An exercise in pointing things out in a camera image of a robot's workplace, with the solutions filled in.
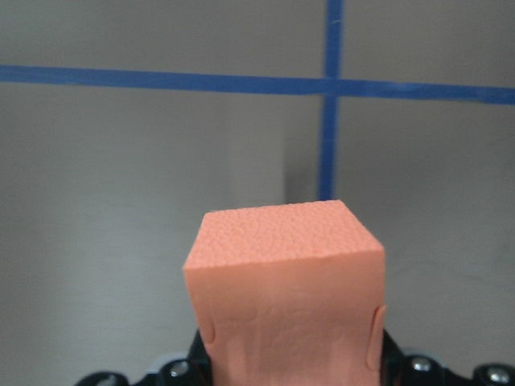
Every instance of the orange gripper pad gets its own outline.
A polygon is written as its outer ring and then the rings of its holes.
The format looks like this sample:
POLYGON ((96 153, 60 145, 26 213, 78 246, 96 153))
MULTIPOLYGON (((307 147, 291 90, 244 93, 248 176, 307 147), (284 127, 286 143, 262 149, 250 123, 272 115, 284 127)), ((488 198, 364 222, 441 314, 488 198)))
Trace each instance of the orange gripper pad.
POLYGON ((381 244, 341 201, 205 215, 183 267, 215 386, 378 386, 381 244))

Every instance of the gray floor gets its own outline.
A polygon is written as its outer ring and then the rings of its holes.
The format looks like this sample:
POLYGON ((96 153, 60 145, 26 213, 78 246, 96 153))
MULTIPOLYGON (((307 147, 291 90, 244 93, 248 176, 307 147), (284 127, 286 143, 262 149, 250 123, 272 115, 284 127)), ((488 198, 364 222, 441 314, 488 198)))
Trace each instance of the gray floor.
MULTIPOLYGON (((320 76, 324 2, 0 0, 0 63, 320 76)), ((346 2, 344 75, 514 86, 507 2, 346 2)), ((196 325, 206 211, 315 199, 320 98, 0 84, 0 384, 135 381, 196 325)), ((337 196, 384 244, 387 328, 515 363, 515 109, 346 98, 337 196)))

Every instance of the silver bolt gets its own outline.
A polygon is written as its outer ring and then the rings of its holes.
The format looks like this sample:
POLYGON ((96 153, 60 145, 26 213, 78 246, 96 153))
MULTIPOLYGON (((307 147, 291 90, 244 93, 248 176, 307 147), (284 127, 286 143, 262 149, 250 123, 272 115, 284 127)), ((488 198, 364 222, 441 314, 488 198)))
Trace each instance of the silver bolt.
POLYGON ((417 372, 428 372, 431 370, 431 362, 423 356, 417 356, 411 360, 411 367, 417 372))
POLYGON ((116 376, 111 374, 107 378, 104 378, 100 382, 97 383, 97 386, 116 386, 116 376))
POLYGON ((177 362, 174 362, 174 364, 171 365, 170 368, 170 375, 173 377, 176 376, 183 376, 186 374, 190 369, 190 365, 187 364, 185 360, 180 360, 177 362))
POLYGON ((509 383, 509 373, 504 368, 489 368, 486 373, 488 378, 496 384, 509 383))

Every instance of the cube front face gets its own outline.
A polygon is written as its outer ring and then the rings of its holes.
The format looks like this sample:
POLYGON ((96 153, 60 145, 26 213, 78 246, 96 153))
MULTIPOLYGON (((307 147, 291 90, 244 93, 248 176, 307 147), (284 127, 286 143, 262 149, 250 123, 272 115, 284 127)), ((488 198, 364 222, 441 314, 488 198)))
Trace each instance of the cube front face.
POLYGON ((237 229, 233 246, 224 253, 212 243, 228 235, 216 237, 216 227, 200 229, 184 266, 215 386, 377 385, 378 367, 367 366, 367 358, 370 347, 381 349, 371 342, 382 339, 381 334, 371 331, 382 329, 373 320, 384 297, 382 247, 340 202, 257 208, 254 215, 264 218, 258 225, 248 211, 230 211, 230 226, 227 212, 206 215, 219 218, 204 219, 203 227, 221 220, 224 227, 237 229), (252 232, 245 219, 253 223, 252 232), (292 224, 301 232, 292 232, 292 224), (332 241, 342 224, 347 233, 332 241), (302 256, 299 244, 309 238, 311 247, 302 256), (324 238, 332 243, 329 247, 320 242, 324 238), (259 245, 264 241, 271 244, 259 245), (248 256, 230 260, 234 253, 256 250, 270 253, 251 261, 248 256), (209 256, 213 251, 220 253, 219 264, 209 256))

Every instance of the blue line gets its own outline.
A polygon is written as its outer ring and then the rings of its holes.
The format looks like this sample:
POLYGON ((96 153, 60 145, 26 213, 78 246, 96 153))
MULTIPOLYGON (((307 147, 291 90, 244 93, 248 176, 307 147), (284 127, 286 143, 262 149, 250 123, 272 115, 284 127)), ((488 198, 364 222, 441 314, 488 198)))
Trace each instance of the blue line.
POLYGON ((515 88, 0 65, 0 82, 515 105, 515 88))
POLYGON ((340 77, 341 35, 343 30, 343 0, 328 0, 326 9, 326 43, 324 77, 331 82, 325 92, 322 111, 319 156, 319 199, 331 199, 335 185, 336 134, 338 104, 336 84, 340 77))
POLYGON ((307 78, 1 65, 0 82, 279 95, 321 94, 327 88, 324 80, 307 78))

